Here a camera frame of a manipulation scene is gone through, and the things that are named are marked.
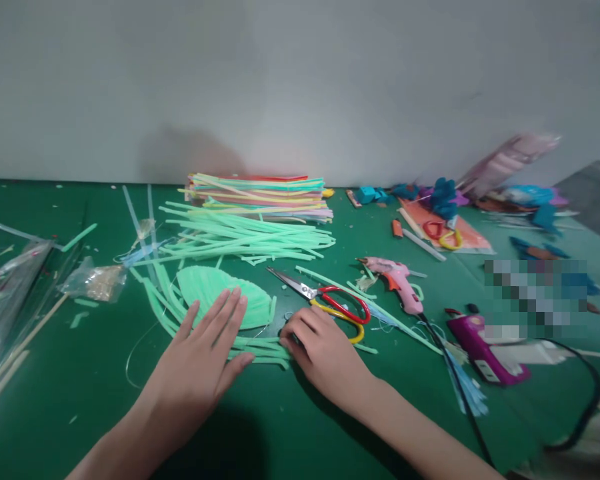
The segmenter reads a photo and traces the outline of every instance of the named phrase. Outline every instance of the finger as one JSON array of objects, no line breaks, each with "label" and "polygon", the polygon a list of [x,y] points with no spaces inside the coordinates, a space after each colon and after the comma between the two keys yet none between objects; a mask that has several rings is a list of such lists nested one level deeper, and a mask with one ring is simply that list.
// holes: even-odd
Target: finger
[{"label": "finger", "polygon": [[186,339],[189,336],[191,329],[193,328],[193,321],[195,320],[196,315],[198,315],[199,310],[200,300],[196,300],[191,304],[189,310],[187,310],[185,319],[182,320],[180,328],[173,337],[173,343],[182,342],[182,340]]},{"label": "finger", "polygon": [[209,327],[209,324],[211,323],[211,320],[213,320],[215,318],[215,316],[218,314],[218,312],[220,312],[220,310],[226,303],[227,299],[229,298],[230,294],[231,294],[231,290],[229,290],[229,289],[224,289],[224,290],[222,290],[222,292],[220,292],[220,295],[218,295],[218,298],[216,298],[216,300],[215,300],[215,302],[213,302],[211,308],[207,311],[207,313],[202,318],[202,320],[200,320],[200,323],[198,324],[198,326],[195,328],[195,330],[191,334],[192,340],[200,338],[202,336],[202,334],[205,332],[205,330],[207,330],[207,328]]},{"label": "finger", "polygon": [[308,325],[312,331],[316,332],[316,333],[320,333],[320,331],[322,330],[321,328],[321,320],[320,318],[316,315],[315,311],[322,311],[320,310],[320,307],[314,305],[311,308],[303,308],[298,310],[296,313],[294,313],[289,322],[291,322],[294,319],[300,319],[302,320],[302,322],[304,322],[306,325]]},{"label": "finger", "polygon": [[286,348],[293,359],[298,362],[303,372],[307,372],[308,368],[312,366],[311,360],[307,354],[307,351],[301,345],[298,345],[293,340],[288,338],[280,338],[280,345]]},{"label": "finger", "polygon": [[328,323],[328,324],[335,324],[333,318],[331,318],[330,314],[328,314],[327,312],[325,312],[324,310],[322,310],[322,308],[316,306],[316,305],[312,305],[311,306],[311,311],[314,312],[314,314],[316,315],[316,317],[318,317],[318,319],[322,322],[322,323]]},{"label": "finger", "polygon": [[229,355],[229,350],[231,350],[231,346],[233,345],[235,338],[238,336],[240,325],[242,325],[242,320],[245,318],[245,314],[247,312],[247,305],[247,297],[243,295],[240,297],[240,300],[238,300],[235,310],[227,322],[225,329],[222,330],[220,336],[218,337],[218,342],[216,342],[214,349],[217,349],[219,354],[224,357]]},{"label": "finger", "polygon": [[245,368],[247,368],[248,364],[250,364],[255,355],[252,353],[241,353],[236,358],[231,360],[228,364],[225,365],[225,369],[222,370],[222,374],[220,375],[220,380],[218,380],[218,386],[215,390],[215,398],[216,400],[220,400],[229,387],[233,384],[234,380],[238,378]]},{"label": "finger", "polygon": [[224,306],[220,309],[215,318],[211,319],[209,326],[202,333],[200,340],[206,342],[206,344],[208,344],[210,347],[215,344],[215,341],[218,340],[220,332],[222,332],[222,329],[226,326],[227,321],[229,320],[236,304],[238,303],[238,300],[240,300],[240,293],[240,287],[233,289],[233,292],[231,292]]},{"label": "finger", "polygon": [[289,341],[293,341],[292,335],[295,335],[303,345],[308,346],[312,341],[317,339],[316,333],[309,328],[309,326],[302,321],[302,318],[298,315],[300,312],[294,314],[280,332],[280,338],[286,338]]}]

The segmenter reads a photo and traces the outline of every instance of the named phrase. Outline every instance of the pink glue gun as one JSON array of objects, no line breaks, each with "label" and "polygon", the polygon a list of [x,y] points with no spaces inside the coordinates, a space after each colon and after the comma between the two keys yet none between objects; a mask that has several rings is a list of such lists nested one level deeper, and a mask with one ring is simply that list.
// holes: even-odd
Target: pink glue gun
[{"label": "pink glue gun", "polygon": [[356,260],[364,263],[372,272],[380,273],[387,278],[389,290],[398,290],[398,295],[402,300],[402,310],[410,315],[422,313],[422,302],[407,280],[409,269],[406,265],[378,257],[364,257]]}]

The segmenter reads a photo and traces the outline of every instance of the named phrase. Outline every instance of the floor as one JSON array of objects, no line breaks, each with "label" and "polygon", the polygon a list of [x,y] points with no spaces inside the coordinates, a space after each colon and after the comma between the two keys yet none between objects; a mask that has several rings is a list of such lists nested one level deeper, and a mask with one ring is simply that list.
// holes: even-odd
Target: floor
[{"label": "floor", "polygon": [[569,208],[581,212],[576,219],[600,235],[600,161],[574,173],[556,185]]}]

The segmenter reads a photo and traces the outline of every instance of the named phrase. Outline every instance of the red scissors handle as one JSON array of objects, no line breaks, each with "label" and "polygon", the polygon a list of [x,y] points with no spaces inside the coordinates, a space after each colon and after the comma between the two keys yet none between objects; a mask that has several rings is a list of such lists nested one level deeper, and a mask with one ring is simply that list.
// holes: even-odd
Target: red scissors handle
[{"label": "red scissors handle", "polygon": [[320,292],[320,294],[325,302],[330,304],[332,307],[334,307],[336,310],[338,310],[343,315],[346,315],[348,318],[350,318],[354,322],[360,323],[361,325],[366,325],[371,321],[371,314],[369,312],[369,307],[364,302],[364,300],[362,300],[354,295],[349,295],[350,297],[356,299],[358,301],[358,303],[360,304],[360,306],[362,307],[362,310],[364,310],[365,318],[362,319],[362,318],[356,316],[355,314],[353,314],[352,312],[350,312],[349,310],[347,310],[346,308],[344,308],[342,305],[340,305],[338,302],[336,302],[336,300],[331,298],[327,294],[327,292],[330,292],[330,291],[344,291],[344,290],[342,290],[341,288],[338,288],[338,287],[334,287],[333,285],[330,285],[328,287],[318,288],[318,292]]},{"label": "red scissors handle", "polygon": [[427,236],[434,240],[440,240],[445,228],[445,222],[442,220],[429,220],[422,225],[422,229]]}]

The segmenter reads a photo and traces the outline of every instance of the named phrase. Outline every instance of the scissor blade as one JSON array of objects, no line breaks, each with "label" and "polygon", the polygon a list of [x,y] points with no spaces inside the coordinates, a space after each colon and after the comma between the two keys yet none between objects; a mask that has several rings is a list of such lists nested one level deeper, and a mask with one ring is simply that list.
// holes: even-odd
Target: scissor blade
[{"label": "scissor blade", "polygon": [[282,273],[281,271],[274,270],[271,267],[267,267],[267,270],[269,270],[272,274],[274,274],[276,277],[278,277],[280,280],[282,280],[284,283],[286,283],[292,289],[296,290],[296,292],[298,292],[300,295],[302,295],[307,300],[311,300],[312,298],[315,297],[316,290],[310,289],[304,283],[300,283],[300,282],[298,282],[298,280],[291,278],[290,276],[286,275],[285,273]]}]

